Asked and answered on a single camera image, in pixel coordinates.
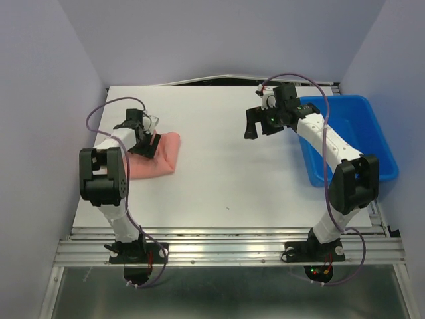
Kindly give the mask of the pink pleated skirt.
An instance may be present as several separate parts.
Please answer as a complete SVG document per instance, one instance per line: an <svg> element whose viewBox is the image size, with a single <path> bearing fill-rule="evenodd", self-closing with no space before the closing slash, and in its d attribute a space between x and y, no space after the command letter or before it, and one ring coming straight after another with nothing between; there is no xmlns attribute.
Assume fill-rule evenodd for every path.
<svg viewBox="0 0 425 319"><path fill-rule="evenodd" d="M177 167L181 137L177 132L162 134L153 159L127 153L130 179L151 179L171 175Z"/></svg>

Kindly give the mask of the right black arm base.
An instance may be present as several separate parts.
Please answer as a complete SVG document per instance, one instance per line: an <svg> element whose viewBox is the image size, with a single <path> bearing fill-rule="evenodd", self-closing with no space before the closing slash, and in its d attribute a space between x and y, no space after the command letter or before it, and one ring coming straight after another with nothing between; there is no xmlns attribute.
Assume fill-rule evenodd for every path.
<svg viewBox="0 0 425 319"><path fill-rule="evenodd" d="M284 263L305 263L304 272L312 282L328 284L333 278L333 264L345 261L345 251L340 239L320 243L313 231L305 241L287 241L280 254Z"/></svg>

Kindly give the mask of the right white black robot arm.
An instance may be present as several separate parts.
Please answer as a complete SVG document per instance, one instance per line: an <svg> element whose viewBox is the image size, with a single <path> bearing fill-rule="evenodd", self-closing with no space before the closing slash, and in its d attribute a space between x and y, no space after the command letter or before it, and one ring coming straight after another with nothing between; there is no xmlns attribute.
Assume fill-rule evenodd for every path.
<svg viewBox="0 0 425 319"><path fill-rule="evenodd" d="M256 94L261 105L246 111L244 138L258 137L256 124L267 136L291 128L322 156L324 172L333 174L325 192L328 212L313 227L313 239L305 244L309 257L321 259L329 252L329 243L340 237L353 216L377 198L379 161L346 142L315 104L302 103L294 84L275 88L259 85Z"/></svg>

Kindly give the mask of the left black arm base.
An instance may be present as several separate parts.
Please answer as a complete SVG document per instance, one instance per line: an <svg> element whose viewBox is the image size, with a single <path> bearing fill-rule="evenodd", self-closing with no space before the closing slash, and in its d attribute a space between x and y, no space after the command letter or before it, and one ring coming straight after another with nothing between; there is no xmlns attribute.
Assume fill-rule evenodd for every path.
<svg viewBox="0 0 425 319"><path fill-rule="evenodd" d="M153 286L159 278L153 278L155 265L165 266L168 262L165 253L169 252L169 243L131 243L113 242L104 244L109 252L111 265L123 265L123 278L128 286L136 289Z"/></svg>

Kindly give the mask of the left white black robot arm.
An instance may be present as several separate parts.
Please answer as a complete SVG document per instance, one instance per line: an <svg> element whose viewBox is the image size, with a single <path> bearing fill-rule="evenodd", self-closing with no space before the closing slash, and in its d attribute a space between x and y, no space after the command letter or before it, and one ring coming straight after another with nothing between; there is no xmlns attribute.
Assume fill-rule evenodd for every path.
<svg viewBox="0 0 425 319"><path fill-rule="evenodd" d="M80 196L97 208L114 231L115 243L107 247L125 254L134 262L147 256L148 246L140 226L129 212L129 155L153 159L161 135L155 132L159 118L134 108L114 126L106 139L79 153Z"/></svg>

